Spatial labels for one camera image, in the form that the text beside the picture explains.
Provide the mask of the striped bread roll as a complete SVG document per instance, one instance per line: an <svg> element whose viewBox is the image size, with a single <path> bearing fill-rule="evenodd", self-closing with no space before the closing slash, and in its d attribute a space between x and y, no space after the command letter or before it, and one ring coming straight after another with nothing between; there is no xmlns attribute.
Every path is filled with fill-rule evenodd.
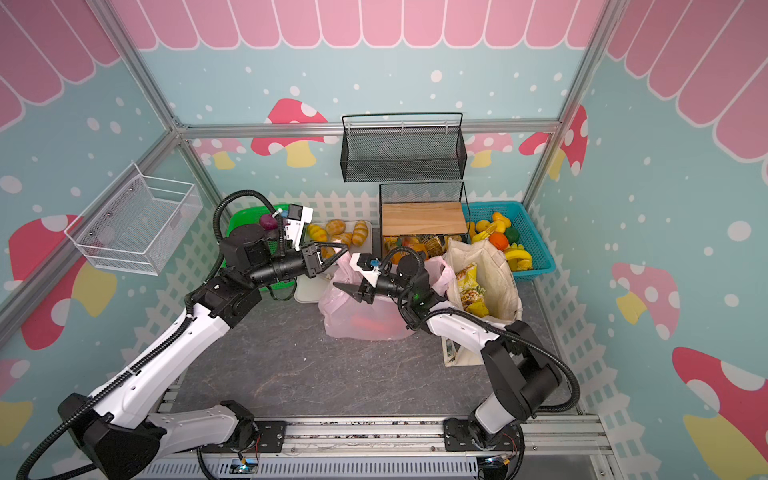
<svg viewBox="0 0 768 480"><path fill-rule="evenodd" d="M320 225L310 224L307 227L309 238L314 242L327 242L328 232Z"/></svg>
<svg viewBox="0 0 768 480"><path fill-rule="evenodd" d="M352 234L349 232L344 232L338 235L335 235L333 237L334 242L341 242L345 245L347 245L349 248L352 247Z"/></svg>

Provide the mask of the teal plastic basket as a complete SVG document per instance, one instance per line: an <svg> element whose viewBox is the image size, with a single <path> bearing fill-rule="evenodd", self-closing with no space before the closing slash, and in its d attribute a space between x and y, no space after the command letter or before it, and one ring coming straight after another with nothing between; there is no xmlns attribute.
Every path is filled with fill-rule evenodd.
<svg viewBox="0 0 768 480"><path fill-rule="evenodd" d="M522 244L533 257L533 269L512 272L516 281L532 281L553 273L555 261L523 205L517 201L476 202L463 206L465 219L473 222L470 235L488 228L489 223L503 223L510 245Z"/></svg>

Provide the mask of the pink plastic grocery bag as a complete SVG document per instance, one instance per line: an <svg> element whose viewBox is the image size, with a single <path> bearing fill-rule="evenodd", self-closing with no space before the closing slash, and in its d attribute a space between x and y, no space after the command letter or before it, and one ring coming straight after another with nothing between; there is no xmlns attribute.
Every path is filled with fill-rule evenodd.
<svg viewBox="0 0 768 480"><path fill-rule="evenodd" d="M349 294L333 285L334 282L350 283L354 290L364 280L354 271L353 255L345 253L337 262L331 283L325 288L318 308L324 317L326 333L334 338L350 338L366 341L402 340L414 334L406 327L392 299L377 296L372 304L356 302Z"/></svg>

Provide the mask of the canvas tote bag leaf print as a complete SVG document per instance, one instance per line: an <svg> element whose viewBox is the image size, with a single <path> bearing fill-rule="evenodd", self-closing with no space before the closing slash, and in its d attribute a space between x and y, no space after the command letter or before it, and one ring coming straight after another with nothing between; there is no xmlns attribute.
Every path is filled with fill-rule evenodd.
<svg viewBox="0 0 768 480"><path fill-rule="evenodd" d="M482 299L490 316L488 321L509 325L521 321L523 303L519 296L515 280L504 253L488 240L474 244L448 239L443 259L450 266L457 282L460 272L475 265L475 281L479 285ZM461 294L462 287L450 287L448 297L453 304L461 304L466 295ZM482 364L479 353L473 353L463 344L442 338L443 361L446 367L479 366Z"/></svg>

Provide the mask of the orange yellow candy bag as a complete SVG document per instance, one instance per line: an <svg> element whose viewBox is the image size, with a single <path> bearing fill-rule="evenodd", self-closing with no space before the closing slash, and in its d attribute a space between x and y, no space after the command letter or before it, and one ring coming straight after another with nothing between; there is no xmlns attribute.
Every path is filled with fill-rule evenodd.
<svg viewBox="0 0 768 480"><path fill-rule="evenodd" d="M416 252L418 255L420 255L424 260L427 260L429 258L426 245L422 243L418 237L386 236L383 238L383 241L384 241L383 253L385 256L389 255L392 250L403 247L403 248L410 248L411 250Z"/></svg>

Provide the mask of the yellow banana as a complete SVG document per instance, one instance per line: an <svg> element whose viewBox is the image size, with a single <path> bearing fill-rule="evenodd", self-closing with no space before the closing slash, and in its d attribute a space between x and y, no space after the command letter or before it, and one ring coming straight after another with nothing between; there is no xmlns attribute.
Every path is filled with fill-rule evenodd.
<svg viewBox="0 0 768 480"><path fill-rule="evenodd" d="M512 272L524 272L533 269L533 257L522 244L511 244L504 250L504 255Z"/></svg>

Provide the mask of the orange fruit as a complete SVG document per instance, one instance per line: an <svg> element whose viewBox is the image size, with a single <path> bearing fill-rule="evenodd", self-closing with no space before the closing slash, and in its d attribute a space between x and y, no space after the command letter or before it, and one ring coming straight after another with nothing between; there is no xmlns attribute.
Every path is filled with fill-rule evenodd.
<svg viewBox="0 0 768 480"><path fill-rule="evenodd" d="M504 251L510 246L508 238L504 233L501 232L491 233L488 237L488 241L491 245L500 251Z"/></svg>

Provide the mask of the striped bread roll left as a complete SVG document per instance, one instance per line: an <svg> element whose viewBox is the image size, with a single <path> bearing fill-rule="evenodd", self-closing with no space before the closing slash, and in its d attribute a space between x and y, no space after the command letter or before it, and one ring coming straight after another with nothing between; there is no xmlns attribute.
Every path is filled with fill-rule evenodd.
<svg viewBox="0 0 768 480"><path fill-rule="evenodd" d="M320 225L310 224L307 227L309 238L314 242L327 242L328 232Z"/></svg>

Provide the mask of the green plastic basket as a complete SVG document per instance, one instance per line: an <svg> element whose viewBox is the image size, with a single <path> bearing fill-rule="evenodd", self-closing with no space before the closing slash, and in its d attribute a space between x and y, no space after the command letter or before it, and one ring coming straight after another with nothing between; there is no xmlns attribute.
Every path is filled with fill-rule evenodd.
<svg viewBox="0 0 768 480"><path fill-rule="evenodd" d="M277 230L265 231L259 225L261 215L271 214L267 207L248 207L236 212L228 224L225 236L225 259L232 259L238 268L245 259L266 261L277 252Z"/></svg>

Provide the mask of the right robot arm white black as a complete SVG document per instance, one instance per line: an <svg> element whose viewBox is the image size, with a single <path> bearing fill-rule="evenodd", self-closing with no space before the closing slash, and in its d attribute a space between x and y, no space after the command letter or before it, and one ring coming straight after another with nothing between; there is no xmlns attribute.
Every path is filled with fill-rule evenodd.
<svg viewBox="0 0 768 480"><path fill-rule="evenodd" d="M397 251L403 256L397 264L369 253L340 255L341 265L361 280L334 286L359 303L387 297L406 328L452 340L480 356L492 392L468 418L444 421L447 450L522 452L522 423L577 405L581 388L576 375L543 347L527 323L502 325L452 306L447 294L431 285L424 257L407 247Z"/></svg>

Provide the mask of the black mesh wall basket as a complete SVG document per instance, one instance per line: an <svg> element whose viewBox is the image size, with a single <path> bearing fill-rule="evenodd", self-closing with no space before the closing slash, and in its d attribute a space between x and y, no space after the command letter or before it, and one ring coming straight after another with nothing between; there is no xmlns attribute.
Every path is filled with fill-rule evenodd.
<svg viewBox="0 0 768 480"><path fill-rule="evenodd" d="M460 112L351 114L341 117L346 182L458 181L468 154Z"/></svg>

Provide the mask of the yellow green corn snack bag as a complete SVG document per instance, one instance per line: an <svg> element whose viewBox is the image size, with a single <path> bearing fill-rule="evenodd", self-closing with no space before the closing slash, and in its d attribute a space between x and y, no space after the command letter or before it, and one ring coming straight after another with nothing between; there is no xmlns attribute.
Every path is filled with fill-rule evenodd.
<svg viewBox="0 0 768 480"><path fill-rule="evenodd" d="M479 284L478 265L475 262L456 274L462 305L468 308L470 305L485 301L485 289Z"/></svg>

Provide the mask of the yellow Lays chips bag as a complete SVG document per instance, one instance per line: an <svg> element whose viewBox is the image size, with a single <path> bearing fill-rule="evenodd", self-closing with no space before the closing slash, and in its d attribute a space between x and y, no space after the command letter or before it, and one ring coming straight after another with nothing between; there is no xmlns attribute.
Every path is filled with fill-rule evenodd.
<svg viewBox="0 0 768 480"><path fill-rule="evenodd" d="M478 300L478 301L469 303L464 307L464 310L479 318L486 317L490 314L490 311L484 300Z"/></svg>

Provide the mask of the long bread roll right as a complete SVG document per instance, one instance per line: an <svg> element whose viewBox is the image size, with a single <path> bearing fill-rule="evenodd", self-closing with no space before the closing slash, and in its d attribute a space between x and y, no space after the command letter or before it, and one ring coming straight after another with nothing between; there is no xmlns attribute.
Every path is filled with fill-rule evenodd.
<svg viewBox="0 0 768 480"><path fill-rule="evenodd" d="M351 242L354 246L360 247L368 239L370 229L364 220L358 220L353 228Z"/></svg>

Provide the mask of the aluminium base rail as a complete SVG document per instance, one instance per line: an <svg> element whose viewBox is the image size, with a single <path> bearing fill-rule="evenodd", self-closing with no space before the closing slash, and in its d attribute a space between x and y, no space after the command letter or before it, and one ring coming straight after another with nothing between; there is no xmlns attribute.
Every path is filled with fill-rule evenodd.
<svg viewBox="0 0 768 480"><path fill-rule="evenodd" d="M620 479L600 421L541 415L486 445L467 421L423 417L261 420L256 445L207 446L154 461L142 479Z"/></svg>

